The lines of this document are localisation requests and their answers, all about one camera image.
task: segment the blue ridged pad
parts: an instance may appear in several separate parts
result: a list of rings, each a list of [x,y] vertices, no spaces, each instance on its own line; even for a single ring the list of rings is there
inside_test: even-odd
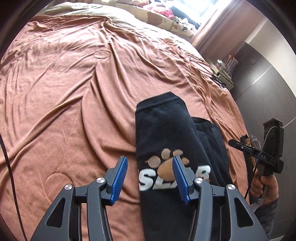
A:
[[[122,185],[124,182],[124,178],[126,177],[127,170],[128,170],[128,160],[125,157],[122,160],[120,168],[115,177],[114,183],[112,185],[112,192],[111,192],[111,198],[110,198],[110,202],[112,203],[112,205],[119,199],[120,191],[122,189]]]
[[[176,157],[173,158],[173,172],[174,176],[178,185],[179,193],[181,196],[181,199],[185,202],[186,205],[188,205],[190,198],[189,198],[189,192],[188,192],[188,184],[185,180],[184,174],[181,171],[180,164],[178,163],[178,160]]]

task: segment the person's arm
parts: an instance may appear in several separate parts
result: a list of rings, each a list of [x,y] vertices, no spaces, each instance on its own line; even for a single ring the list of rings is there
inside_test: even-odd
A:
[[[275,175],[271,175],[270,177],[262,176],[259,181],[257,174],[258,171],[256,171],[252,181],[250,194],[254,197],[260,197],[263,193],[263,185],[268,186],[264,204],[255,211],[255,215],[260,221],[267,237],[270,238],[279,199],[279,186]]]

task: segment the paw print graphic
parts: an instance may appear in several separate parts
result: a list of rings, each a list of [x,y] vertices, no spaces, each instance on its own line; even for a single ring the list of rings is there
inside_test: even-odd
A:
[[[183,154],[183,151],[180,149],[173,151],[173,156],[171,157],[171,151],[168,148],[165,148],[161,152],[161,158],[164,160],[163,163],[161,163],[161,160],[158,156],[152,156],[150,157],[146,163],[148,165],[155,169],[157,169],[157,175],[163,179],[166,182],[173,182],[175,180],[175,176],[173,173],[173,157],[175,156],[181,156]],[[189,160],[186,157],[181,158],[184,165],[189,164]]]

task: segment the hand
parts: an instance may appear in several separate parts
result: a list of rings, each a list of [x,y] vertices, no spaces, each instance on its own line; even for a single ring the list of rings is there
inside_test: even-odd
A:
[[[279,186],[274,174],[269,177],[262,176],[261,180],[258,179],[258,170],[255,172],[254,179],[251,184],[250,194],[253,197],[260,197],[263,194],[263,185],[268,186],[268,191],[263,204],[268,204],[277,200],[279,197]]]

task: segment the triangular cutout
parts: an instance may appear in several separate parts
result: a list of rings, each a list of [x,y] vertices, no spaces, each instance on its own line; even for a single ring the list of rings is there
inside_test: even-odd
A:
[[[237,212],[237,225],[240,228],[253,226],[253,220],[248,214],[246,208],[243,206],[242,202],[238,199],[234,199],[235,210]]]
[[[48,218],[46,225],[51,227],[60,228],[62,226],[63,221],[63,213],[65,207],[65,198],[62,198],[59,203],[56,205],[55,209],[53,210],[52,214]]]

